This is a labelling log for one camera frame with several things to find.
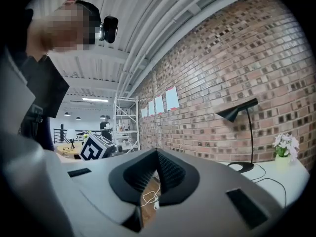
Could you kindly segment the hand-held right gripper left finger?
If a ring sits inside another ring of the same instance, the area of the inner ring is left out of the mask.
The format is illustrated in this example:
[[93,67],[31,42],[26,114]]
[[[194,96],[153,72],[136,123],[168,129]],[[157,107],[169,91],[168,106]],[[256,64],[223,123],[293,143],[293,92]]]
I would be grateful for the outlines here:
[[140,201],[156,170],[156,152],[92,161],[60,158],[63,205],[76,237],[157,237],[142,227]]

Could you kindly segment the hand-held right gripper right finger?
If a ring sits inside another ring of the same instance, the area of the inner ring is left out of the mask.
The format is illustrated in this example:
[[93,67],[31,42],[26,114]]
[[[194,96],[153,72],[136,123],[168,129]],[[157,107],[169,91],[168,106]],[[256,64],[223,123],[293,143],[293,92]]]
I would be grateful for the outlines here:
[[197,170],[193,193],[176,205],[160,205],[144,237],[262,237],[284,214],[288,199],[278,201],[259,181],[222,163],[183,153],[173,155]]

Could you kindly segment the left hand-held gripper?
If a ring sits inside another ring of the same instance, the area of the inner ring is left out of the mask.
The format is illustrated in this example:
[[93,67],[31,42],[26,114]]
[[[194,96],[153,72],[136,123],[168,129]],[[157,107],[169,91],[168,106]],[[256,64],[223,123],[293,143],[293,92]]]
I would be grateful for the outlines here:
[[100,134],[89,134],[85,140],[79,157],[84,160],[108,158],[116,151],[116,144]]

